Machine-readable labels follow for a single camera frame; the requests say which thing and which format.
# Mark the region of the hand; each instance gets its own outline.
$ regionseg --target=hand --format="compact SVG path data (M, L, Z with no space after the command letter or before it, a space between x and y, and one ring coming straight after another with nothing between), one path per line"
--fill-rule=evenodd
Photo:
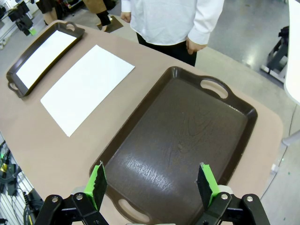
M130 23L130 21L131 21L131 13L121 12L121 19L124 20L127 23Z
M205 48L207 45L199 45L195 42L192 42L189 38L187 38L187 52L192 55L193 53L200 51Z

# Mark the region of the tray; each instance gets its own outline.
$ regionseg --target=tray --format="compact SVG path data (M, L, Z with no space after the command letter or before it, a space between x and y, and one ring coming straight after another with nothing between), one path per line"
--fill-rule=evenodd
M220 85L221 98L202 87ZM91 168L103 161L106 194L135 223L195 224L202 202L195 180L209 164L226 185L252 134L257 112L222 81L169 68L131 114ZM149 220L122 207L122 199Z
M61 31L68 35L75 37L76 39L69 44L50 64L49 66L39 75L35 82L28 88L21 81L16 74L21 66L29 59L29 57L55 32ZM67 53L83 36L84 29L78 28L74 23L57 22L47 29L41 36L39 36L35 42L20 56L16 63L7 72L6 78L8 80L8 88L11 89L19 98L22 98L34 89L38 82L45 76L45 74L57 63L60 58Z

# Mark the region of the paper on tray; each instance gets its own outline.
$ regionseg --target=paper on tray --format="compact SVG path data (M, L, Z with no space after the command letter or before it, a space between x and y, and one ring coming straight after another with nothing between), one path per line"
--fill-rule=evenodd
M96 45L53 85L41 103L70 137L133 68Z
M41 73L61 54L76 38L55 31L21 66L16 73L29 89Z

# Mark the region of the shiny floor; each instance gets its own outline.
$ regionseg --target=shiny floor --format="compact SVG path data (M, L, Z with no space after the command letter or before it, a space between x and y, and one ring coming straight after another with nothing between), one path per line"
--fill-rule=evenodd
M119 15L120 5L111 13ZM41 14L37 14L35 26L38 29L44 27L40 19ZM98 18L84 9L66 20L97 29L95 24ZM259 71L259 67L265 63L267 54L278 41L278 32L288 23L288 6L282 1L225 0L223 13L211 35L209 47L198 53L196 62L200 70L243 91L276 112L283 122L284 136L300 128L299 107L286 95L282 85ZM115 31L114 35L137 42L129 25L123 24L124 27ZM1 76L5 75L12 61L32 39L19 31L11 37L5 49L0 51ZM299 149L299 142L287 150L281 148L278 160L274 162L277 165L281 162L279 172L262 198L272 225L299 224Z

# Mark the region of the brown tray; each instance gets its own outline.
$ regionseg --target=brown tray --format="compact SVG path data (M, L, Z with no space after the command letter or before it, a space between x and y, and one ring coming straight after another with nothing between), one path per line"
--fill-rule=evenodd
M228 97L203 88L202 81L220 85ZM222 81L171 67L94 165L103 161L106 194L130 221L195 224L202 213L195 184L199 163L210 164L218 184L226 185L256 119L255 108ZM147 215L149 221L127 213L119 204L121 199Z
M22 80L16 74L21 66L29 59L29 57L55 32L61 31L68 35L75 37L76 39L65 48L50 64L49 66L39 75L37 80L28 89ZM72 22L57 22L48 28L41 36L39 36L35 42L30 45L26 51L20 56L16 63L7 72L6 78L8 80L8 88L11 89L19 98L23 98L29 95L30 92L35 88L39 81L46 75L46 73L60 60L64 54L66 54L81 38L83 37L85 30L83 28L77 27Z

